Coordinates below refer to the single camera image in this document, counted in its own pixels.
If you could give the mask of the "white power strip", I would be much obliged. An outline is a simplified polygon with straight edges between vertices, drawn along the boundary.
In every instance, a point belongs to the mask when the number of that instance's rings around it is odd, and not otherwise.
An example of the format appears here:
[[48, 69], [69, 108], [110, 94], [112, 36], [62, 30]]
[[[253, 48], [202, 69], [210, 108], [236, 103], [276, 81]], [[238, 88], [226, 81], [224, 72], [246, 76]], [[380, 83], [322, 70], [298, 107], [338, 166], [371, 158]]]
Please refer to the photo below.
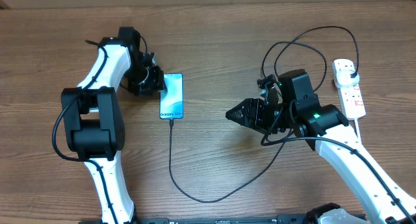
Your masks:
[[[333, 79], [337, 70], [349, 70], [355, 73], [356, 69], [351, 60], [340, 58], [332, 63]], [[349, 120], [362, 118], [366, 115], [359, 83], [346, 88], [337, 88], [341, 110]]]

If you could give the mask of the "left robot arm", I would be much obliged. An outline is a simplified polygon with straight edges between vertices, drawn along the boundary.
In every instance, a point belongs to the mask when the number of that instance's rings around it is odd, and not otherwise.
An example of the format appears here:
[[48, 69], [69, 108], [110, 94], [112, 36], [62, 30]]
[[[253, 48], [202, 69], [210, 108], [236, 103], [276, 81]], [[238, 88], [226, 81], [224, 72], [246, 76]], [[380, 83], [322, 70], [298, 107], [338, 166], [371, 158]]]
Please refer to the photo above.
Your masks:
[[144, 42], [133, 27], [120, 27], [116, 37], [94, 42], [97, 59], [89, 74], [61, 93], [52, 145], [59, 157], [88, 169], [101, 204], [99, 223], [139, 222], [122, 169], [125, 125], [117, 91], [123, 80], [135, 96], [167, 91], [154, 53], [140, 50]]

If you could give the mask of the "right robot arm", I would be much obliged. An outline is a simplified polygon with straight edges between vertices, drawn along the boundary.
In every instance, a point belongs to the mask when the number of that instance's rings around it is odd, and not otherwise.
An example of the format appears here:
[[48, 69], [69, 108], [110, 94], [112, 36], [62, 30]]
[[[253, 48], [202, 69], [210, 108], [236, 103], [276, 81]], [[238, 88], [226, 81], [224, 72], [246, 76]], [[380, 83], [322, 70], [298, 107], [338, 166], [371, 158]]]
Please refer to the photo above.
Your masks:
[[321, 106], [304, 69], [257, 81], [261, 98], [247, 98], [226, 118], [265, 137], [291, 129], [341, 176], [370, 223], [414, 223], [415, 198], [400, 188], [364, 148], [345, 115], [334, 105]]

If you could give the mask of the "white charger plug adapter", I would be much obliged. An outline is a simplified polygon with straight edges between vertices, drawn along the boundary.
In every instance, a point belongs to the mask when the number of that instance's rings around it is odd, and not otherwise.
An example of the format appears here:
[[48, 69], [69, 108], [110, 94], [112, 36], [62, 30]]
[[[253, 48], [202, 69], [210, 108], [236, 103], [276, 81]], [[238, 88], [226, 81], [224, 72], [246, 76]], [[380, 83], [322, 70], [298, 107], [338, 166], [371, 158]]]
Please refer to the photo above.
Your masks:
[[354, 75], [349, 70], [337, 70], [335, 73], [335, 86], [337, 88], [346, 88], [358, 84], [360, 81], [360, 76], [358, 74]]

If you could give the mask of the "blue Galaxy S24+ smartphone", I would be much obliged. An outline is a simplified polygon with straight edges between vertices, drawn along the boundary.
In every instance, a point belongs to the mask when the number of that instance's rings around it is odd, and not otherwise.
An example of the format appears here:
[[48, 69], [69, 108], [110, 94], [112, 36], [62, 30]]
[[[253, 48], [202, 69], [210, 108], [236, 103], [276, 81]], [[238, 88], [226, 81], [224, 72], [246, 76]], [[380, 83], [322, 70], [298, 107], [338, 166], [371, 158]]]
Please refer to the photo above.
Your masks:
[[161, 92], [159, 116], [161, 119], [182, 119], [184, 116], [183, 74], [166, 74], [164, 81], [166, 91]]

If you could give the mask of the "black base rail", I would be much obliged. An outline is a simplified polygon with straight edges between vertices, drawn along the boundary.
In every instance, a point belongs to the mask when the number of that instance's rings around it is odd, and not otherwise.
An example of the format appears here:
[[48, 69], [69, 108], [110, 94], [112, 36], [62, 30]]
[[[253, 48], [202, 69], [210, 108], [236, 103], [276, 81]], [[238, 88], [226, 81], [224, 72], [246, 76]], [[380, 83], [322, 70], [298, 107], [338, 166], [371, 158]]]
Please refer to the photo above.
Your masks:
[[305, 214], [280, 214], [275, 217], [250, 218], [138, 218], [138, 224], [304, 224], [307, 223]]

